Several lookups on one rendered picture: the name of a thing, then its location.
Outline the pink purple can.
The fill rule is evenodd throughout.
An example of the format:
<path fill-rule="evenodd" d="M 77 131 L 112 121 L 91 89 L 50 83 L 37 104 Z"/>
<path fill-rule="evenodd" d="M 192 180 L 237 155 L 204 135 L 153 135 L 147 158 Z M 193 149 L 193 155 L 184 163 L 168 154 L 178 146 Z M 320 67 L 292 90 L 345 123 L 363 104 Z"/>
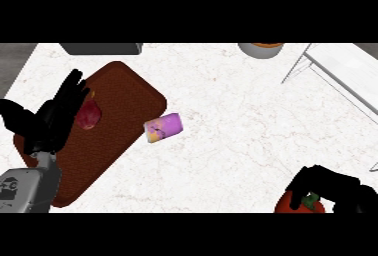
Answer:
<path fill-rule="evenodd" d="M 143 124 L 147 142 L 155 143 L 183 131 L 180 115 L 171 113 Z"/>

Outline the brown placemat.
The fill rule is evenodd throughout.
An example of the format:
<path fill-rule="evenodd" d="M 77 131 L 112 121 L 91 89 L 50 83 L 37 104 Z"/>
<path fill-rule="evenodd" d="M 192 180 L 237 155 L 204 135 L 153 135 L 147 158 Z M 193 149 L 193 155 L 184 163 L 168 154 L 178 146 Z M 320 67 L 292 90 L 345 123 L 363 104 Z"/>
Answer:
<path fill-rule="evenodd" d="M 62 177 L 51 205 L 59 208 L 81 196 L 144 133 L 144 122 L 158 118 L 167 108 L 164 95 L 121 61 L 96 71 L 85 86 L 94 93 L 102 117 L 90 130 L 72 126 L 56 155 Z"/>

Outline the red tomato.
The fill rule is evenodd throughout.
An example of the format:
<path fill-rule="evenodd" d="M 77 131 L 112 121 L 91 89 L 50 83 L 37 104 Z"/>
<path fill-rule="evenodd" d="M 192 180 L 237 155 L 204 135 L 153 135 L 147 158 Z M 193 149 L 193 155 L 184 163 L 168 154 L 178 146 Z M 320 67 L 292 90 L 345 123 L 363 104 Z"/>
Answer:
<path fill-rule="evenodd" d="M 314 193 L 310 193 L 305 197 L 301 198 L 301 204 L 297 210 L 289 206 L 292 199 L 292 192 L 286 191 L 276 203 L 274 212 L 276 213 L 323 213 L 325 207 L 320 203 L 319 196 Z"/>

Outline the dark grey appliance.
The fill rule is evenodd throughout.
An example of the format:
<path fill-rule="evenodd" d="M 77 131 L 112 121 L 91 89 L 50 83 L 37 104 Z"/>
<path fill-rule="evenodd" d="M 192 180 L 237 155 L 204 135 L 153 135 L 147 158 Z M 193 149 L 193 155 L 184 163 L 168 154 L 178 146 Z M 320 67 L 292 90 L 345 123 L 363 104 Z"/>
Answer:
<path fill-rule="evenodd" d="M 62 43 L 69 55 L 139 55 L 141 43 Z"/>

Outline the white tiered shelf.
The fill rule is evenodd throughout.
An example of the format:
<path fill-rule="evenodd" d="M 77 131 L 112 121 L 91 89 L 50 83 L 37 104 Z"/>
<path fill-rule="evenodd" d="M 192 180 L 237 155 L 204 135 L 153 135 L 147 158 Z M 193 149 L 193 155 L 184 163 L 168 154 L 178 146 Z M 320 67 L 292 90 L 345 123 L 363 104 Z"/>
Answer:
<path fill-rule="evenodd" d="M 280 83 L 307 69 L 378 126 L 378 59 L 354 43 L 308 43 Z"/>

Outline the grey cup with orange top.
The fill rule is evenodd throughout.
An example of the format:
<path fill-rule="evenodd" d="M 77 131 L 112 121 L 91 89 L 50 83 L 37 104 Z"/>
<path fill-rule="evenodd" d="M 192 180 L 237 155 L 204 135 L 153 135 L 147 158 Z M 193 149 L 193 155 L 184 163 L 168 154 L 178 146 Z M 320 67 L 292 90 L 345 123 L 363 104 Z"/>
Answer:
<path fill-rule="evenodd" d="M 273 58 L 282 50 L 282 43 L 239 43 L 242 52 L 255 59 Z"/>

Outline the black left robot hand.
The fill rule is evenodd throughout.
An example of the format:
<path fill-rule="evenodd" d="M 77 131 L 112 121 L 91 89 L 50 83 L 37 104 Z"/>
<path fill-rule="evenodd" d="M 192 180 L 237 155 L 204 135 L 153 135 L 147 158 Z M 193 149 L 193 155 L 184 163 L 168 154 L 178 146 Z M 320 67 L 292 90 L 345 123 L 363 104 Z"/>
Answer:
<path fill-rule="evenodd" d="M 0 99 L 0 116 L 9 131 L 23 137 L 23 153 L 57 153 L 66 143 L 75 115 L 90 92 L 82 72 L 74 69 L 66 76 L 54 97 L 47 100 L 37 113 L 16 102 Z"/>

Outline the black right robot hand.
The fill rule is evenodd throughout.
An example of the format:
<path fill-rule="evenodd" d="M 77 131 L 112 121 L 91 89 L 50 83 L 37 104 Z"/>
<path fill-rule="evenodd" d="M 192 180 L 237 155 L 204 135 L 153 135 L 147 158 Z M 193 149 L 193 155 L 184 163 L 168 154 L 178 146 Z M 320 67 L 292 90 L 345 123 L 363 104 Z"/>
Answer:
<path fill-rule="evenodd" d="M 339 174 L 320 165 L 302 167 L 286 187 L 292 192 L 289 207 L 297 210 L 302 197 L 313 192 L 333 202 L 336 214 L 378 214 L 378 192 L 356 177 Z"/>

